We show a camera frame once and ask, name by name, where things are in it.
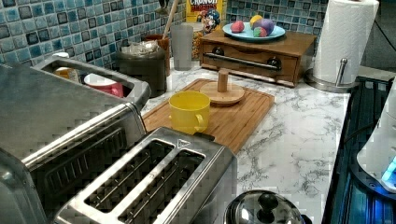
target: wooden bread box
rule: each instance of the wooden bread box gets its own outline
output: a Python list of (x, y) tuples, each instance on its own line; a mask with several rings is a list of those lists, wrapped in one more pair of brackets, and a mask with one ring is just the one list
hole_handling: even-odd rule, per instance
[(311, 64), (315, 40), (287, 31), (278, 39), (244, 42), (218, 30), (201, 37), (200, 65), (295, 87)]

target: yellow cup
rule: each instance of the yellow cup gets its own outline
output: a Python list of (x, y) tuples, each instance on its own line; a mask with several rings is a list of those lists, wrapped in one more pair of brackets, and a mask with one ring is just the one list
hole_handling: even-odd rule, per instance
[(201, 133), (209, 122), (210, 99), (198, 91), (180, 91), (169, 99), (172, 128), (183, 133)]

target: wooden cutting board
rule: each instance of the wooden cutting board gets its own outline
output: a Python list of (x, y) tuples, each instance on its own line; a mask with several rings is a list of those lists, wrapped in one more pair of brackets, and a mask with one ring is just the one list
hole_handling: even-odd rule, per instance
[[(199, 91), (212, 80), (196, 79), (182, 91)], [(204, 131), (215, 136), (215, 142), (237, 154), (274, 104), (274, 96), (244, 88), (245, 97), (235, 105), (211, 105), (209, 125)], [(143, 116), (147, 131), (159, 127), (171, 128), (168, 101), (157, 105)]]

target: toaster oven handle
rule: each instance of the toaster oven handle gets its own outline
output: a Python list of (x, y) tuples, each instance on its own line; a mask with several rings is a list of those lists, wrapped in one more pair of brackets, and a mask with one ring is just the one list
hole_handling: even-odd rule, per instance
[(121, 83), (123, 86), (126, 86), (132, 90), (125, 99), (131, 103), (134, 103), (138, 111), (143, 108), (151, 95), (149, 84), (145, 81), (140, 81), (136, 78), (128, 77), (124, 74), (108, 70), (103, 67), (99, 67), (90, 63), (79, 62), (73, 59), (59, 56), (50, 56), (48, 59), (38, 63), (33, 68), (53, 74), (53, 72), (60, 67), (70, 67), (82, 70), (84, 72), (94, 73), (98, 76), (106, 77)]
[(254, 62), (250, 62), (250, 61), (246, 61), (246, 60), (242, 60), (242, 59), (224, 56), (224, 55), (217, 54), (217, 53), (204, 52), (204, 56), (209, 57), (211, 59), (219, 59), (219, 60), (223, 60), (223, 61), (229, 61), (232, 63), (241, 63), (241, 64), (265, 68), (265, 69), (273, 70), (273, 71), (280, 71), (282, 69), (281, 62), (276, 57), (269, 59), (267, 61), (267, 63), (254, 63)]

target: colored egg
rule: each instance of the colored egg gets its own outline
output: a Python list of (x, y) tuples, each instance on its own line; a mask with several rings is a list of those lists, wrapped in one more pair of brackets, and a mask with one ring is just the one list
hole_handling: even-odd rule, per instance
[(275, 28), (274, 22), (268, 19), (261, 19), (261, 20), (257, 20), (253, 23), (253, 29), (256, 27), (262, 27), (265, 29), (265, 31), (267, 32), (267, 35), (270, 35)]
[(256, 27), (253, 30), (253, 36), (254, 37), (266, 37), (267, 36), (267, 32), (262, 27)]
[(233, 24), (231, 24), (231, 32), (233, 33), (241, 33), (244, 31), (245, 25), (242, 21), (236, 21)]
[(253, 23), (254, 23), (255, 21), (261, 20), (261, 19), (262, 19), (262, 16), (261, 16), (261, 15), (256, 15), (256, 16), (254, 16), (254, 17), (252, 17), (252, 18), (250, 19), (250, 27), (251, 27), (252, 30), (253, 30)]

